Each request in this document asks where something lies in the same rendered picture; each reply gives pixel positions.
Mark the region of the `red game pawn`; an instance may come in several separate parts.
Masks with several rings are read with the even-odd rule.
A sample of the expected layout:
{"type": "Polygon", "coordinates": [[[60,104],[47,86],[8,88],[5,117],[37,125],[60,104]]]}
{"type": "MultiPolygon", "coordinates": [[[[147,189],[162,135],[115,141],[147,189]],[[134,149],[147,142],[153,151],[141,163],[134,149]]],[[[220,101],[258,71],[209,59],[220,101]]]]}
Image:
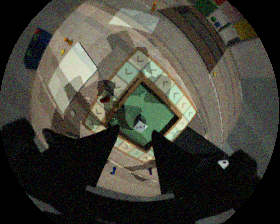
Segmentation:
{"type": "Polygon", "coordinates": [[[109,102],[109,101],[110,101],[110,98],[109,98],[109,97],[104,97],[104,98],[101,98],[101,99],[100,99],[100,102],[101,102],[101,103],[109,102]]]}

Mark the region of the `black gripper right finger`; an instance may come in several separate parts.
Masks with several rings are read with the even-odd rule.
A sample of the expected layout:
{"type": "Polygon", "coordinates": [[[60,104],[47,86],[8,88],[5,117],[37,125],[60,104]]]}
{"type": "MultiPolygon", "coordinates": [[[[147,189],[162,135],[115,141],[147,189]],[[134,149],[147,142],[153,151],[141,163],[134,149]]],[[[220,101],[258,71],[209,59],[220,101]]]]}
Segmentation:
{"type": "Polygon", "coordinates": [[[210,166],[210,163],[216,163],[222,158],[222,152],[212,153],[189,153],[185,149],[177,147],[175,143],[169,141],[161,133],[152,131],[151,146],[154,149],[157,176],[161,194],[170,194],[172,189],[179,187],[187,178],[192,176],[197,168],[210,166]]]}

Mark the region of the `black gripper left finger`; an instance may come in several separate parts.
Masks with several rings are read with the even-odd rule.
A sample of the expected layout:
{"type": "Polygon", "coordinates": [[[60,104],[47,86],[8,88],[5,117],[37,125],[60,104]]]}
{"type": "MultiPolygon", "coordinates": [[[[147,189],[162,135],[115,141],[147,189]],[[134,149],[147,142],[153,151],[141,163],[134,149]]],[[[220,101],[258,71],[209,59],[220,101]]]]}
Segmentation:
{"type": "Polygon", "coordinates": [[[64,158],[69,158],[77,171],[89,183],[87,186],[95,187],[119,136],[117,133],[119,128],[120,124],[115,124],[115,126],[105,128],[104,131],[76,139],[65,134],[62,136],[61,133],[56,133],[50,128],[41,129],[42,137],[45,136],[49,148],[51,147],[64,158]]]}

